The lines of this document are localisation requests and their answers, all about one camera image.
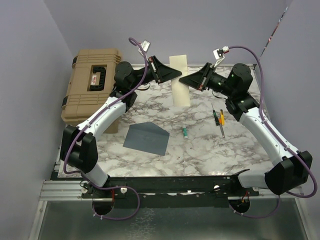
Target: yellow pen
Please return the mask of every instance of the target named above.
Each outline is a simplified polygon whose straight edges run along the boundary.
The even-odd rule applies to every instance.
[[[224,116],[224,111],[220,109],[220,117],[221,117],[221,124],[225,125],[225,116]]]

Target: white paper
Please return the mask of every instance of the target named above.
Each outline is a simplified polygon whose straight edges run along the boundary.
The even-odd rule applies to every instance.
[[[170,68],[182,72],[181,76],[171,80],[171,90],[173,105],[175,107],[190,106],[189,87],[181,82],[179,79],[188,75],[187,55],[170,56]]]

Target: gray wall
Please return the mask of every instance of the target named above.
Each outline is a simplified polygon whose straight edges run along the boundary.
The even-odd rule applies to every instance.
[[[61,140],[72,54],[41,0],[0,7],[0,239],[28,238]]]
[[[151,41],[150,55],[188,55],[189,64],[212,62],[212,50],[246,45],[260,54],[288,0],[44,0],[72,54],[83,48],[119,48],[142,63],[128,37]],[[253,63],[236,52],[225,64]]]
[[[320,1],[294,0],[264,52],[265,102],[273,124],[300,150],[313,155],[311,170],[320,183]],[[309,179],[304,190],[313,189]],[[320,193],[307,200],[320,226]]]

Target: pen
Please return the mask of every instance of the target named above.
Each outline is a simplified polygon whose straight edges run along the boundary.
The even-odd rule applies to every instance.
[[[214,120],[215,120],[215,125],[216,125],[216,126],[219,126],[219,125],[220,125],[219,119],[218,119],[218,117],[217,117],[216,111],[215,111],[215,109],[214,109],[214,105],[213,105],[212,103],[211,103],[211,106],[212,106],[213,116],[214,116]]]
[[[220,109],[220,118],[221,118],[221,124],[224,126],[225,125],[225,115],[224,115],[224,111],[222,111],[222,109]]]
[[[220,126],[220,130],[221,130],[222,138],[225,138],[226,136],[225,136],[224,129],[222,127],[222,120],[220,117],[219,117],[219,126]]]

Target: marble table top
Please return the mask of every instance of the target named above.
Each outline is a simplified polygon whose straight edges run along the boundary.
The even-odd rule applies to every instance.
[[[189,74],[201,69],[189,67]],[[216,72],[228,76],[231,67],[218,67]],[[259,101],[260,91],[254,70],[249,92]],[[223,99],[211,91],[190,88],[190,107],[173,107],[171,82],[152,83],[147,91],[137,91],[133,107],[119,121],[116,134],[103,134],[97,142],[98,164],[111,177],[167,177],[229,175],[244,169],[267,170],[272,163],[262,146],[226,109]],[[224,112],[225,138],[215,125],[212,106]],[[123,147],[129,126],[153,122],[170,133],[165,156]],[[188,139],[184,139],[182,125],[186,125]],[[59,178],[65,175],[60,165]]]

